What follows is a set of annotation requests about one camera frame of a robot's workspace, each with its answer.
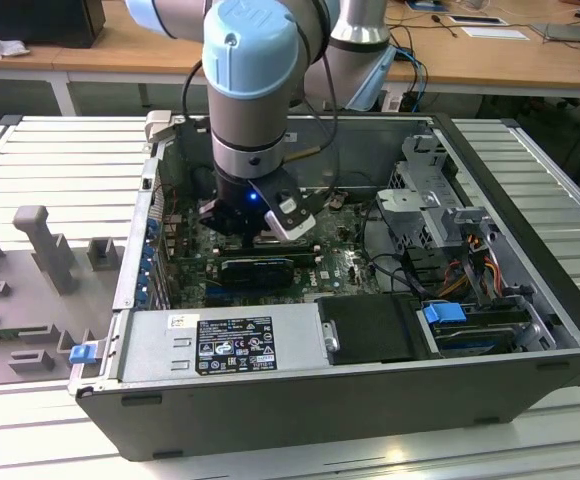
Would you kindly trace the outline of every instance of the metal slotted surface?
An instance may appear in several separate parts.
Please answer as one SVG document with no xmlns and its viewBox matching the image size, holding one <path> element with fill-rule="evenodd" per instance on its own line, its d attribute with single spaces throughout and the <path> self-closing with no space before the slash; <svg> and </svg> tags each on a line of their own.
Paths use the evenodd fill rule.
<svg viewBox="0 0 580 480">
<path fill-rule="evenodd" d="M 125 246 L 145 151 L 141 117 L 24 117 L 0 136 L 0 245 L 29 249 L 12 226 L 21 205 L 44 205 L 72 247 L 93 237 Z"/>
<path fill-rule="evenodd" d="M 97 128 L 131 131 L 126 120 L 95 119 Z M 141 124 L 143 118 L 134 119 Z M 72 131 L 81 126 L 82 119 L 53 118 L 47 122 L 48 131 Z M 459 126 L 466 133 L 508 133 L 499 122 L 470 121 Z M 20 127 L 33 128 L 28 121 Z M 480 142 L 487 143 L 483 137 Z M 25 154 L 18 154 L 18 162 L 27 162 Z M 480 152 L 489 165 L 494 162 L 548 164 L 526 151 Z M 56 157 L 36 155 L 36 162 L 57 166 L 73 161 L 71 155 Z M 125 154 L 108 153 L 99 157 L 83 155 L 80 165 L 106 165 L 117 162 L 125 165 Z M 506 184 L 519 208 L 525 212 L 542 210 L 577 210 L 574 201 L 563 187 L 554 182 L 539 184 Z M 105 201 L 91 200 L 81 205 L 125 205 L 124 190 L 100 191 Z M 0 208 L 6 208 L 11 198 L 26 194 L 2 194 Z M 74 199 L 85 202 L 90 196 L 72 192 L 55 200 L 57 206 L 75 205 Z M 580 228 L 566 225 L 565 230 L 545 230 L 551 248 L 562 248 L 556 255 L 572 255 L 572 241 L 580 242 Z M 5 479 L 77 479 L 84 472 L 96 472 L 96 478 L 117 477 L 143 479 L 225 479 L 263 480 L 289 479 L 407 479 L 407 480 L 463 480 L 463 479 L 580 479 L 580 387 L 564 388 L 551 393 L 514 422 L 478 428 L 423 432 L 402 436 L 371 438 L 320 445 L 277 448 L 216 456 L 153 461 L 142 464 L 121 458 L 112 443 L 101 433 L 75 404 L 62 382 L 37 386 L 4 386 L 0 392 L 0 480 Z"/>
<path fill-rule="evenodd" d="M 526 220 L 580 288 L 580 190 L 518 128 L 499 120 L 455 120 Z M 459 183 L 475 205 L 470 180 Z"/>
</svg>

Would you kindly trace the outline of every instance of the wooden desk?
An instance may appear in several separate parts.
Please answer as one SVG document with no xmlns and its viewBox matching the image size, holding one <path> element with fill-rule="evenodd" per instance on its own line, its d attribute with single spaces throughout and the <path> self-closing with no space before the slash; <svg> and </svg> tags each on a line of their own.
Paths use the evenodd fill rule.
<svg viewBox="0 0 580 480">
<path fill-rule="evenodd" d="M 486 13 L 509 23 L 576 20 L 572 5 L 559 0 L 491 0 Z M 451 4 L 457 12 L 468 14 Z M 71 82 L 121 82 L 181 84 L 201 57 L 201 45 L 172 40 L 135 24 L 122 1 L 105 1 L 104 31 L 91 49 L 32 47 L 32 54 L 0 61 L 0 78 L 49 82 L 63 115 L 75 115 Z M 542 12 L 548 16 L 541 18 Z M 519 27 L 530 40 L 495 40 L 468 37 L 455 28 L 453 38 L 435 27 L 430 14 L 413 12 L 390 2 L 388 22 L 413 27 L 417 57 L 429 71 L 428 92 L 498 95 L 580 97 L 580 50 L 559 43 L 542 42 L 529 27 Z M 408 45 L 403 29 L 394 30 L 402 45 Z M 395 63 L 387 88 L 395 95 L 412 81 L 412 67 Z M 195 83 L 203 83 L 202 75 Z"/>
<path fill-rule="evenodd" d="M 511 15 L 495 8 L 495 5 L 520 15 Z M 558 0 L 492 0 L 491 6 L 485 11 L 489 16 L 501 17 L 510 24 L 569 23 L 578 20 L 573 16 L 573 8 L 577 7 Z M 456 5 L 452 6 L 452 11 L 470 14 Z M 552 15 L 543 18 L 527 17 L 536 17 L 542 11 Z M 418 15 L 405 6 L 393 6 L 388 10 L 389 18 L 405 18 L 403 24 L 408 27 L 439 25 L 431 20 L 430 15 L 407 20 Z M 456 25 L 448 19 L 444 20 L 444 24 Z M 411 29 L 417 58 L 429 71 L 429 91 L 475 93 L 475 87 L 490 91 L 494 87 L 501 90 L 502 94 L 515 94 L 518 89 L 521 95 L 532 95 L 534 90 L 545 92 L 550 89 L 553 96 L 567 93 L 557 93 L 559 90 L 577 91 L 575 96 L 580 96 L 579 49 L 557 42 L 544 43 L 541 36 L 530 27 L 514 28 L 529 40 L 472 38 L 461 28 L 452 30 L 458 38 L 453 38 L 445 28 Z M 394 34 L 401 45 L 409 45 L 404 29 L 395 29 Z M 391 82 L 407 82 L 411 79 L 412 67 L 409 64 L 394 64 L 388 75 Z"/>
</svg>

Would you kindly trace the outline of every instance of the robotic arm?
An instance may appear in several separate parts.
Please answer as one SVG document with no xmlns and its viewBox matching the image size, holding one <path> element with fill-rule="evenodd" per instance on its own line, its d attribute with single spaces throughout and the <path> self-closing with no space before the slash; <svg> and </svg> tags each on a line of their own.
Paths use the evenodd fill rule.
<svg viewBox="0 0 580 480">
<path fill-rule="evenodd" d="M 263 229 L 294 240 L 321 208 L 283 168 L 288 106 L 298 88 L 368 110 L 394 47 L 387 0 L 126 0 L 135 21 L 172 38 L 203 41 L 217 198 L 201 222 L 244 243 Z"/>
</svg>

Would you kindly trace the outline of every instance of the metal bracket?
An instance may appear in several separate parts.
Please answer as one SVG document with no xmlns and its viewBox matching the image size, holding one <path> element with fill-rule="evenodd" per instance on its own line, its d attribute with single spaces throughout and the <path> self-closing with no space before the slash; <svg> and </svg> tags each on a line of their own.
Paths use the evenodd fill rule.
<svg viewBox="0 0 580 480">
<path fill-rule="evenodd" d="M 158 143 L 174 135 L 174 126 L 183 118 L 173 117 L 170 110 L 153 110 L 146 116 L 144 131 L 148 143 Z"/>
</svg>

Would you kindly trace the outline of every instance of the sticker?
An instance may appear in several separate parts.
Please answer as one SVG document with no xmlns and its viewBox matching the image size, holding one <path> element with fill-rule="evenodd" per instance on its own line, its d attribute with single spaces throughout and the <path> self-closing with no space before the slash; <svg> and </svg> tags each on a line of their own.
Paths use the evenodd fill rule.
<svg viewBox="0 0 580 480">
<path fill-rule="evenodd" d="M 199 320 L 196 371 L 199 375 L 261 372 L 277 369 L 271 317 Z M 182 320 L 188 326 L 190 319 Z"/>
<path fill-rule="evenodd" d="M 170 315 L 168 328 L 194 328 L 199 321 L 198 313 L 184 313 L 182 315 Z"/>
</svg>

